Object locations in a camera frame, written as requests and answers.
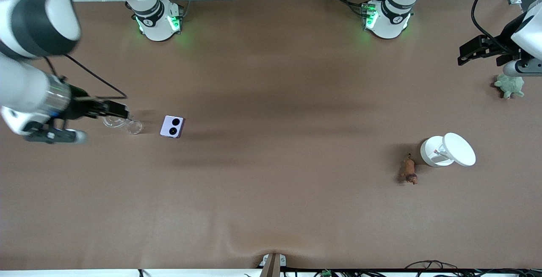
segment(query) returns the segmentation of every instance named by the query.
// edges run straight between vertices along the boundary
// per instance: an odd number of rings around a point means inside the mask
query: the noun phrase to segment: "black wire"
[[[68,59],[70,59],[71,61],[73,61],[73,63],[79,65],[79,67],[81,67],[83,70],[85,70],[87,73],[91,74],[94,78],[100,80],[101,82],[103,82],[103,84],[106,84],[108,87],[112,88],[113,90],[115,90],[116,92],[118,92],[120,95],[122,95],[122,97],[99,97],[97,96],[96,98],[97,99],[128,99],[128,96],[126,96],[126,94],[124,92],[122,92],[121,90],[119,90],[118,88],[114,87],[112,84],[110,84],[109,82],[105,81],[103,78],[101,78],[100,76],[96,75],[95,73],[93,73],[91,70],[89,70],[85,65],[81,64],[79,61],[77,61],[74,57],[72,57],[71,55],[64,55],[65,57],[67,57]]]
[[[358,7],[358,8],[361,7],[362,5],[360,3],[353,3],[348,0],[339,0],[339,1],[345,3],[348,6],[348,8],[350,8],[350,10],[354,12],[356,15],[360,17],[364,17],[364,15],[361,12],[357,12],[356,9],[354,8],[354,7]]]
[[[480,24],[478,24],[478,22],[476,21],[476,18],[474,17],[474,10],[476,9],[477,4],[478,4],[478,0],[474,0],[472,9],[470,10],[470,18],[472,19],[474,26],[476,26],[478,30],[480,30],[483,34],[485,34],[495,44],[499,45],[499,47],[501,47],[504,51],[506,51],[510,55],[514,55],[515,53],[512,50],[510,50],[509,48],[501,44],[497,39],[494,38],[494,36],[492,36],[489,32],[483,29],[482,26],[480,26]]]
[[[55,75],[56,77],[58,77],[58,74],[56,73],[56,69],[55,69],[55,67],[53,66],[53,63],[51,62],[51,60],[49,60],[49,58],[47,58],[47,57],[43,57],[43,59],[45,59],[45,61],[46,61],[47,64],[49,65],[49,69],[51,69],[51,72],[53,73],[53,75]]]

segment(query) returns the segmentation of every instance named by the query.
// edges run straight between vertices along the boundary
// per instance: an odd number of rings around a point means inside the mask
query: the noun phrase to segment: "white rotating stand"
[[[422,144],[420,152],[423,160],[435,168],[446,167],[453,162],[465,167],[476,163],[476,154],[470,144],[455,133],[429,138]]]

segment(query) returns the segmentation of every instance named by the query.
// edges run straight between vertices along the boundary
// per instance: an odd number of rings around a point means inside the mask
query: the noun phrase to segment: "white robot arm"
[[[504,65],[503,74],[509,77],[542,76],[542,0],[508,23],[495,40],[479,35],[463,44],[457,63],[494,55],[499,55],[497,66]]]
[[[373,0],[365,27],[383,39],[393,39],[407,27],[416,0]]]
[[[135,13],[143,34],[153,41],[164,41],[180,32],[181,8],[169,0],[126,0]]]
[[[29,141],[80,143],[86,135],[66,128],[68,119],[128,117],[124,105],[95,100],[29,64],[69,53],[80,34],[71,0],[0,0],[0,105],[14,133]],[[62,128],[55,127],[55,119],[64,120]]]

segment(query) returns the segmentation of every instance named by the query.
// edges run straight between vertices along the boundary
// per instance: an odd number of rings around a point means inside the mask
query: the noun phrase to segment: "green led light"
[[[373,28],[374,27],[374,23],[376,22],[376,19],[378,19],[378,12],[377,11],[374,11],[368,18],[367,18],[367,23],[365,24],[365,26],[367,28]]]
[[[178,17],[170,17],[168,15],[168,21],[169,21],[169,23],[171,25],[172,30],[174,30],[174,31],[179,30],[180,27],[179,27],[179,19],[178,19]]]
[[[141,26],[141,22],[139,22],[139,19],[137,17],[135,17],[135,19],[136,19],[135,21],[137,22],[137,25],[139,25],[139,30],[143,32],[143,27]]]

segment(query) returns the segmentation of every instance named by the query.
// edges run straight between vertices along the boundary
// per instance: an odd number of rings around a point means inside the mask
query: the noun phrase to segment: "electronic equipment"
[[[164,137],[179,138],[183,131],[184,118],[175,116],[166,116],[162,128],[160,129],[160,135]]]

